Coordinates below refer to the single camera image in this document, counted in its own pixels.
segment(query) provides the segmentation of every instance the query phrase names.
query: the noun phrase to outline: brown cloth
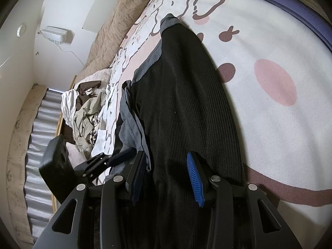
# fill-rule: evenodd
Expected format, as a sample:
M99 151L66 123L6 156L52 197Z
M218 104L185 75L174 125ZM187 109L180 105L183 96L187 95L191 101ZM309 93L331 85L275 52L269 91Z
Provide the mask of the brown cloth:
M69 125L66 125L66 123L64 123L61 133L64 137L65 142L69 142L74 145L76 144L73 138L73 129Z
M90 98L96 97L96 94L86 94L86 91L90 88L99 88L101 85L101 81L88 81L82 82L78 85L77 91L80 93L79 96L76 98L76 111L79 111L81 107L87 102Z

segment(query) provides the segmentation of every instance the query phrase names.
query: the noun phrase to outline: silver screw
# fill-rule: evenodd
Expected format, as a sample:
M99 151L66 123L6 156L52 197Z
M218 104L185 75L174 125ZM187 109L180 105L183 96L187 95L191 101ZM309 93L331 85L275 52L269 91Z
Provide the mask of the silver screw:
M249 188L249 190L251 190L251 191L256 191L258 187L257 187L256 184L249 184L249 185L248 185L248 188Z
M77 191L82 191L84 189L85 189L85 184L79 184L78 186L76 186Z
M211 176L211 181L219 182L219 181L221 181L221 178L218 175L212 175Z
M123 180L123 177L120 176L120 175L118 175L118 176L115 176L115 177L113 178L113 180L114 180L116 183L119 183L119 182L121 182L121 181Z

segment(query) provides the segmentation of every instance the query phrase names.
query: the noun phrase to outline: beige blanket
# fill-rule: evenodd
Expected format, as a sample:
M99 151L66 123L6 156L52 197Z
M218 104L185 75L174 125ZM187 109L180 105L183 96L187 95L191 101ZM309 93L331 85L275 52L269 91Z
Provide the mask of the beige blanket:
M112 63L124 37L150 0L119 0L93 42L88 60L75 82L107 68Z

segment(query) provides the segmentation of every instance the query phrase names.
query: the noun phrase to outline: bedsheet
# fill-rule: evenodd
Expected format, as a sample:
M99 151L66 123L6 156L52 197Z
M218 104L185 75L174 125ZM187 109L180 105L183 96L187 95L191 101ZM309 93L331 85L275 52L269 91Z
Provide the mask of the bedsheet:
M332 220L332 54L265 0L151 0L110 66L106 126L94 150L112 154L121 85L159 42L168 13L197 34L215 64L246 180L267 193L302 247L313 248Z

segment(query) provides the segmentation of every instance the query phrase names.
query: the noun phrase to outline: ribbed knit fabric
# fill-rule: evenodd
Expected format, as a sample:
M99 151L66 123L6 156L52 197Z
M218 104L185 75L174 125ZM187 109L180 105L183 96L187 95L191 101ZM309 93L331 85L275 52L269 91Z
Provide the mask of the ribbed knit fabric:
M232 184L243 185L230 107L211 59L182 24L162 33L162 55L132 84L131 107L144 128L151 172L140 200L122 208L124 248L206 248L210 209L195 202L186 167L196 151Z

